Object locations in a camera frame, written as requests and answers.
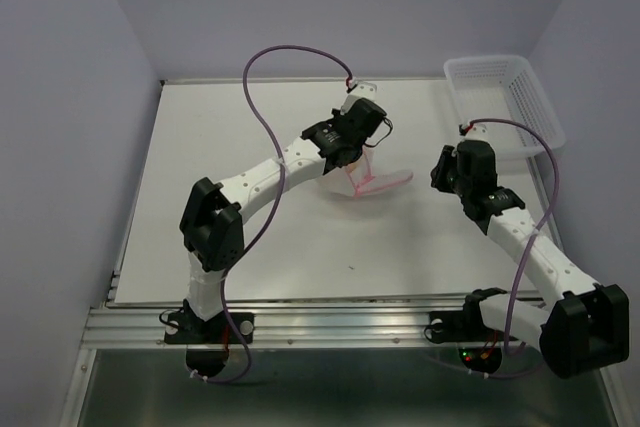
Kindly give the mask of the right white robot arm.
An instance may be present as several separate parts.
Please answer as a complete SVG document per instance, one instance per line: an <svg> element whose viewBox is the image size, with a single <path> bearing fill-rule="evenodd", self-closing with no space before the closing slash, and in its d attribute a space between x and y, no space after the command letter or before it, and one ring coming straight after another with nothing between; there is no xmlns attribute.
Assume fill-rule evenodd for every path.
<svg viewBox="0 0 640 427"><path fill-rule="evenodd" d="M543 306L513 299L500 288L476 289L461 309L430 314L434 343L512 338L536 349L562 379L624 362L629 357L629 299L579 269L534 223L522 199L498 184L489 143L463 140L443 147L432 186L459 197L465 215L535 285Z"/></svg>

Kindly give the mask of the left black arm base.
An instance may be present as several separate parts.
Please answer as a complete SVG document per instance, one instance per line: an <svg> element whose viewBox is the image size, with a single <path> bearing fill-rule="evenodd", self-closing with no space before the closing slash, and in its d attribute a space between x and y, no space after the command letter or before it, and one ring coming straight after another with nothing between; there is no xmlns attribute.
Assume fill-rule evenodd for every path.
<svg viewBox="0 0 640 427"><path fill-rule="evenodd" d="M164 310L158 316L167 345L185 346L185 366L191 378L207 384L231 384L251 370L255 315L252 312L223 311L210 320L196 316L186 300L180 308ZM231 366L231 347L245 354L241 370Z"/></svg>

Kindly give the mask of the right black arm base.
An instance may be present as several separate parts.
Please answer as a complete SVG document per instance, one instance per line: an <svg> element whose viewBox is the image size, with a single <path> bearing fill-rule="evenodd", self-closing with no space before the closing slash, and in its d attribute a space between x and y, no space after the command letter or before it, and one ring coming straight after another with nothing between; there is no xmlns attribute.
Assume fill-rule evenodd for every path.
<svg viewBox="0 0 640 427"><path fill-rule="evenodd" d="M488 327L481 315L480 305L487 300L504 297L506 291L499 288L476 289L468 294L458 310L433 310L423 329L424 337L434 344L462 343L458 357L471 374L482 374L485 378L505 377L497 374L502 364L504 333Z"/></svg>

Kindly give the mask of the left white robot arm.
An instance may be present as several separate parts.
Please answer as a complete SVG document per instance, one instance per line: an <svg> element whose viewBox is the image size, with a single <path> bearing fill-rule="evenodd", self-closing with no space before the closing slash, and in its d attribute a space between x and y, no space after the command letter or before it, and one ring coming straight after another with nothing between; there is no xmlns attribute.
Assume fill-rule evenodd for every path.
<svg viewBox="0 0 640 427"><path fill-rule="evenodd" d="M305 129L276 157L217 183L204 177L194 184L179 224L191 263L186 297L191 333L202 341L221 333L220 284L249 249L244 236L249 219L267 205L278 207L291 188L359 160L366 142L386 121L381 107L358 98Z"/></svg>

